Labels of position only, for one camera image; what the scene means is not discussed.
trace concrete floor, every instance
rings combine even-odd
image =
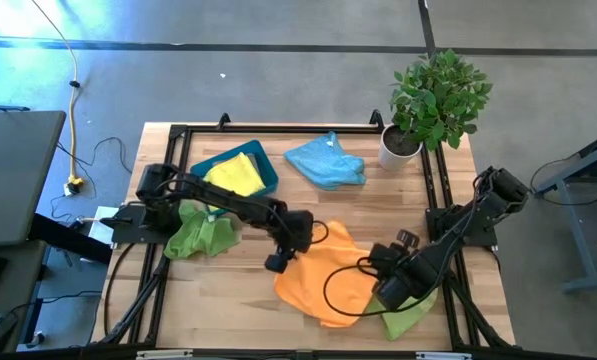
[[[425,44],[413,0],[41,1],[68,38],[164,43],[398,45]],[[438,46],[597,48],[597,0],[428,0]],[[0,0],[0,35],[56,38],[23,0]],[[388,114],[392,72],[413,54],[77,51],[83,91],[76,105],[78,154],[90,159],[102,138],[119,136],[133,157],[146,121],[365,123]],[[503,166],[528,182],[541,164],[597,138],[597,57],[472,57],[494,82],[492,101],[471,137],[479,170]],[[65,109],[72,68],[64,50],[0,49],[0,104]],[[61,139],[68,143],[68,129]],[[68,158],[58,152],[38,211],[60,194]],[[59,202],[58,213],[93,215],[125,198],[129,175],[117,144],[99,149],[96,199]],[[530,201],[497,228],[503,283],[519,345],[597,356],[597,291],[564,295],[562,282],[582,275],[562,209]],[[43,295],[102,287],[104,268],[66,268]],[[68,274],[89,274],[74,288]],[[58,329],[52,314],[89,316],[92,299],[43,310],[47,347],[83,344],[91,328]]]

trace blue tray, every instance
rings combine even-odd
[[[271,162],[265,153],[265,149],[262,148],[262,145],[258,140],[251,140],[248,143],[242,144],[220,155],[216,155],[211,159],[198,163],[191,167],[191,173],[204,178],[216,162],[227,161],[240,153],[245,155],[252,154],[256,157],[256,165],[258,166],[260,179],[262,180],[262,183],[265,184],[264,189],[253,193],[252,196],[271,194],[276,191],[276,188],[278,187],[278,175],[276,174],[273,166],[271,166]],[[218,216],[226,212],[226,210],[220,209],[212,211],[210,214]]]

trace wooden table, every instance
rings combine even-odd
[[[146,123],[136,157],[127,200],[135,190],[145,165],[161,163],[171,123]],[[251,139],[258,139],[267,152],[280,182],[272,195],[290,209],[307,209],[316,219],[342,221],[356,243],[370,249],[373,242],[389,244],[400,229],[408,229],[427,241],[424,211],[428,207],[420,156],[401,171],[387,172],[378,164],[378,135],[339,135],[343,149],[365,160],[367,183],[323,191],[311,184],[284,158],[283,153],[303,145],[317,134],[219,134],[196,133],[191,141],[189,164],[194,164]],[[174,159],[178,159],[180,149]],[[439,184],[432,156],[435,184]],[[454,201],[467,203],[473,196],[476,176],[469,140],[458,150],[447,148],[445,158]],[[442,195],[436,186],[439,204]],[[112,327],[136,296],[146,246],[136,245],[120,265],[109,306]],[[243,349],[330,350],[442,350],[450,349],[442,295],[429,314],[396,341],[387,341],[380,317],[362,318],[350,328],[320,327],[317,319],[304,315],[274,292],[274,274],[263,263],[275,249],[259,230],[244,228],[242,241],[215,258],[199,257],[171,264],[157,346]],[[109,271],[120,250],[114,252]],[[482,249],[464,251],[472,297],[501,337],[514,342],[505,295],[496,262]],[[467,339],[464,312],[456,299],[459,326]],[[151,304],[141,327],[148,327]],[[102,338],[102,305],[92,340]]]

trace blue cloth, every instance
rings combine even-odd
[[[289,150],[285,158],[312,183],[324,190],[339,185],[365,183],[362,158],[346,154],[334,132],[320,136],[303,146]]]

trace green cloth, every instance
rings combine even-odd
[[[231,219],[227,217],[209,221],[207,212],[196,210],[191,201],[180,202],[178,215],[182,226],[169,239],[164,251],[172,260],[186,259],[198,251],[216,256],[238,243]]]
[[[385,323],[387,339],[389,339],[389,341],[398,339],[400,335],[404,334],[405,331],[409,330],[409,328],[414,326],[418,321],[420,321],[420,319],[425,317],[427,312],[429,312],[429,309],[431,309],[436,303],[437,297],[438,290],[434,290],[423,302],[412,309],[405,310],[400,313],[386,313],[380,315]],[[417,299],[410,297],[400,306],[400,308],[409,306],[409,304],[413,304],[414,301],[417,301]],[[371,301],[369,302],[365,312],[381,310],[385,310],[385,307],[382,306],[380,301],[378,301],[378,299],[376,299],[374,296],[371,298]]]

